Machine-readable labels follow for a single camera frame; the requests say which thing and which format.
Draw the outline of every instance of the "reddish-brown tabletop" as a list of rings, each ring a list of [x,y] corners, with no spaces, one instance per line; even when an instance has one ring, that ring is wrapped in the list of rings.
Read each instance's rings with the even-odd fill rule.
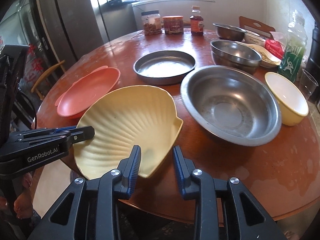
[[[105,44],[83,56],[58,80],[38,111],[38,127],[77,124],[78,119],[59,117],[54,103],[73,82],[92,70],[103,65],[118,68],[121,76],[114,89],[144,84],[132,69],[141,56],[174,49],[191,54],[197,66],[214,65],[209,42],[216,38],[212,31],[205,31],[203,37],[191,36],[188,29],[183,35],[173,36],[145,37],[139,31]],[[260,67],[255,76],[264,82],[265,72],[266,69]],[[243,147],[217,142],[205,132],[184,107],[179,84],[162,88],[173,96],[178,116],[184,121],[175,145],[180,145],[185,158],[193,160],[197,168],[219,179],[238,177],[274,219],[295,214],[319,198],[319,138],[310,116],[294,127],[282,125],[278,136],[266,145]],[[72,154],[63,161],[78,171]],[[178,193],[171,152],[151,178],[138,179],[127,203],[174,220],[192,222],[194,217],[194,201],[183,201]]]

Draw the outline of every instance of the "silver screw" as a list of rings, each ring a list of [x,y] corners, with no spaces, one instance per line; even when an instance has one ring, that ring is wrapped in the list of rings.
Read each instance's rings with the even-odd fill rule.
[[[232,184],[238,184],[238,183],[239,183],[239,179],[236,178],[236,177],[232,177],[232,178],[230,178],[230,182],[231,182]]]
[[[84,182],[84,179],[83,178],[76,178],[75,179],[75,183],[78,185],[78,184],[81,184],[82,182]]]
[[[120,174],[120,171],[118,169],[115,169],[115,170],[112,170],[110,173],[112,176],[117,176]]]
[[[199,169],[195,169],[195,170],[193,170],[192,173],[193,173],[194,175],[196,175],[196,176],[200,176],[200,175],[202,174],[202,171],[199,170]]]

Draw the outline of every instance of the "red canister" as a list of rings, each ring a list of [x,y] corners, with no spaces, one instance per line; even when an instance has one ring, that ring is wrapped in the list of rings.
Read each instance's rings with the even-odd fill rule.
[[[165,34],[183,34],[183,16],[162,17]]]

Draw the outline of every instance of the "red package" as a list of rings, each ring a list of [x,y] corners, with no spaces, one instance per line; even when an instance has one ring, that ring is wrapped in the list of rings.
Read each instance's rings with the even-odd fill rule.
[[[266,40],[264,47],[272,55],[276,56],[279,59],[282,59],[283,54],[284,54],[284,50],[283,50],[282,45],[279,41]]]

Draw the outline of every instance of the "clear plastic cup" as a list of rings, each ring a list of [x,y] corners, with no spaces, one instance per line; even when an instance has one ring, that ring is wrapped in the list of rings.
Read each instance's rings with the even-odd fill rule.
[[[314,79],[314,77],[311,76],[311,74],[308,71],[302,69],[299,90],[301,91],[306,100],[309,99],[309,97],[315,91],[317,86],[319,85],[318,82]]]

